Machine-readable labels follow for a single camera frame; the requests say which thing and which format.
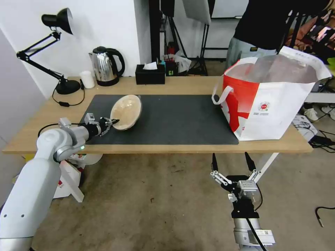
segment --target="red and white bag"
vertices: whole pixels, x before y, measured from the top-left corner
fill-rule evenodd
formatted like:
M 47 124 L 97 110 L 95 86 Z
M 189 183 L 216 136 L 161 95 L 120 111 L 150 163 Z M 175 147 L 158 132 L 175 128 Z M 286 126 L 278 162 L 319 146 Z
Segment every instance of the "red and white bag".
M 230 128 L 239 140 L 280 139 L 316 81 L 332 75 L 320 59 L 289 47 L 283 47 L 277 56 L 262 58 L 261 64 L 256 64 L 257 60 L 255 57 L 243 58 L 227 69 L 222 95 L 216 102 L 216 85 L 212 101 L 221 104 Z

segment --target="shoe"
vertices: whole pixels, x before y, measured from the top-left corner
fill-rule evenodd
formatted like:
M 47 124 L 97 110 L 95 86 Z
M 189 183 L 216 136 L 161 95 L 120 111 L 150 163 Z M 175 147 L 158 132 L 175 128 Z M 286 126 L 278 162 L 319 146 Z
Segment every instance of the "shoe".
M 319 119 L 318 113 L 314 110 L 314 108 L 310 109 L 305 109 L 304 110 L 304 115 L 310 120 L 310 121 L 317 121 Z
M 321 111 L 328 114 L 332 120 L 335 120 L 335 107 L 324 106 L 321 108 Z

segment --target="black desk lamp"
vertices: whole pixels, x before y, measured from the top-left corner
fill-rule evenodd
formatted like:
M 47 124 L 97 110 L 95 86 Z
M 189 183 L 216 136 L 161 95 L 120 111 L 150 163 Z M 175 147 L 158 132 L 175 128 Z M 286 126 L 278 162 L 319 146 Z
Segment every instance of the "black desk lamp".
M 49 36 L 43 38 L 42 40 L 28 47 L 27 49 L 20 51 L 16 54 L 19 59 L 27 62 L 28 64 L 31 64 L 32 66 L 35 66 L 36 68 L 44 71 L 45 73 L 48 73 L 54 78 L 57 78 L 58 84 L 56 86 L 56 91 L 59 94 L 70 94 L 78 91 L 80 89 L 80 83 L 75 80 L 67 80 L 66 78 L 64 78 L 64 75 L 41 66 L 40 64 L 32 61 L 30 57 L 60 40 L 61 32 L 57 31 L 57 27 L 61 28 L 63 31 L 69 34 L 72 34 L 69 24 L 69 20 L 71 19 L 72 15 L 69 8 L 62 9 L 57 15 L 42 15 L 42 23 L 48 26 L 53 32 Z M 55 40 L 43 47 L 34 48 L 38 44 L 51 37 L 53 37 Z

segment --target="kettle handle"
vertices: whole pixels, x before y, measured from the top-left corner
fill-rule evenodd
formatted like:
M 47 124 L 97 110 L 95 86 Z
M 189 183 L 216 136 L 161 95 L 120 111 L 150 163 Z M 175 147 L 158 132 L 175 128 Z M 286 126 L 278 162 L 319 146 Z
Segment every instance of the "kettle handle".
M 123 56 L 121 55 L 121 53 L 116 50 L 116 49 L 112 49 L 112 48 L 107 48 L 107 54 L 109 56 L 109 59 L 112 62 L 112 70 L 113 72 L 116 74 L 117 77 L 121 77 L 123 72 L 125 71 L 125 60 L 123 59 Z M 113 55 L 117 56 L 121 62 L 121 70 L 118 71 L 117 67 L 116 67 L 116 62 L 115 59 L 113 58 Z

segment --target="stainless steel kettle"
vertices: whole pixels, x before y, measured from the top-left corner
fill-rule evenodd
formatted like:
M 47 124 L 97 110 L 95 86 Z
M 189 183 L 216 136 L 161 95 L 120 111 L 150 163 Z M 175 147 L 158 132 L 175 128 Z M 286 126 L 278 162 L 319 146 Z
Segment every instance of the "stainless steel kettle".
M 116 49 L 99 46 L 89 53 L 97 84 L 101 86 L 115 85 L 125 71 L 125 61 Z M 115 59 L 117 56 L 121 62 L 122 68 L 118 71 Z

